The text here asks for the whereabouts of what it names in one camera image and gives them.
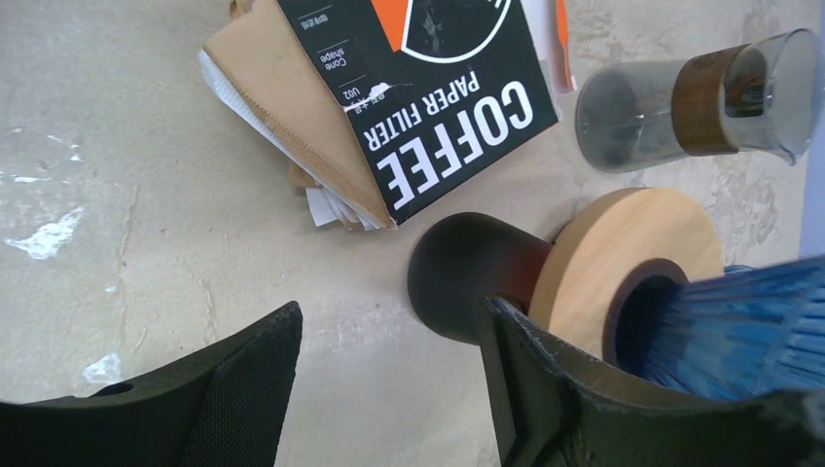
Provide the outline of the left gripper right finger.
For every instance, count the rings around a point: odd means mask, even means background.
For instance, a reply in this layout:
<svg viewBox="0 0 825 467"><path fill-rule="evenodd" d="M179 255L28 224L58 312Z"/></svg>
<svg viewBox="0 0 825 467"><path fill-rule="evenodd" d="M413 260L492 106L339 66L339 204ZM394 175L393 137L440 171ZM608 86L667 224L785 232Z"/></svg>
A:
<svg viewBox="0 0 825 467"><path fill-rule="evenodd" d="M820 466L824 394L717 401L670 390L539 329L503 299L477 308L505 466Z"/></svg>

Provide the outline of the wooden dripper stand black base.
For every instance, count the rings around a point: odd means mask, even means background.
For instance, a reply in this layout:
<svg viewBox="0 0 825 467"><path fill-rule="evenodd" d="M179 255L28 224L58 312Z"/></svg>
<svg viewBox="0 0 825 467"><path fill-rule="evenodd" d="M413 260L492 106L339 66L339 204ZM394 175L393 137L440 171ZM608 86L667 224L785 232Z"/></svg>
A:
<svg viewBox="0 0 825 467"><path fill-rule="evenodd" d="M700 204L671 188L602 196L547 241L477 212L439 221L408 268L412 308L437 334L478 342L472 308L499 296L540 328L615 363L622 306L645 280L677 284L719 277L716 230Z"/></svg>

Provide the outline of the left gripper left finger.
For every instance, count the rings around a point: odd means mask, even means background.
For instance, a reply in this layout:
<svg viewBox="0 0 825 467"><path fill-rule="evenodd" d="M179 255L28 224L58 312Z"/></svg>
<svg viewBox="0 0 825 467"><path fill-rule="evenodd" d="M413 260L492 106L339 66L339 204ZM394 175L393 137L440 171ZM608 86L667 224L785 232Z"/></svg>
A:
<svg viewBox="0 0 825 467"><path fill-rule="evenodd" d="M1 405L4 466L271 466L296 376L290 302L190 355L88 397Z"/></svg>

